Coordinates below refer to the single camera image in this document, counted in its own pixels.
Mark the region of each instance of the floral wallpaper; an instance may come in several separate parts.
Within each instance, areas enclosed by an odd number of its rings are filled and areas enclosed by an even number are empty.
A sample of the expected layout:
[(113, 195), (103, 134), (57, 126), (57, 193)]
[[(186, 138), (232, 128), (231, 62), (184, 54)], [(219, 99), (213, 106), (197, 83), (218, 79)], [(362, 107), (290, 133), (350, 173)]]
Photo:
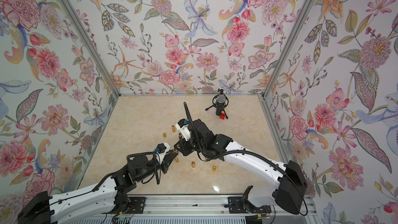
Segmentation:
[(1, 224), (79, 185), (115, 105), (75, 32), (56, 0), (0, 0)]
[(262, 92), (304, 2), (70, 1), (122, 94)]
[(398, 223), (398, 2), (316, 0), (270, 105), (325, 224)]

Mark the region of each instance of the marble tabletop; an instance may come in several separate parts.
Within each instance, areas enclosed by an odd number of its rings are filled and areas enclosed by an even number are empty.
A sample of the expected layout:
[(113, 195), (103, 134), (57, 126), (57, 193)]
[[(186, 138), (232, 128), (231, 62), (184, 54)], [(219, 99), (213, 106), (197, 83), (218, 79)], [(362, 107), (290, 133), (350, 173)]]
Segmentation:
[[(214, 95), (201, 96), (136, 96), (119, 97), (111, 118), (83, 177), (80, 188), (97, 184), (101, 178), (119, 170), (132, 153), (153, 151), (157, 144), (178, 142), (178, 131), (172, 125), (186, 118), (186, 102), (192, 119), (201, 119), (214, 134), (224, 134), (258, 154), (279, 160), (264, 113), (256, 95), (228, 95), (226, 113), (222, 120), (211, 105)], [(209, 194), (242, 193), (247, 186), (268, 186), (259, 176), (232, 163), (219, 159), (202, 162), (196, 153), (178, 155), (179, 162), (170, 165), (161, 175), (160, 185), (155, 178), (130, 194)]]

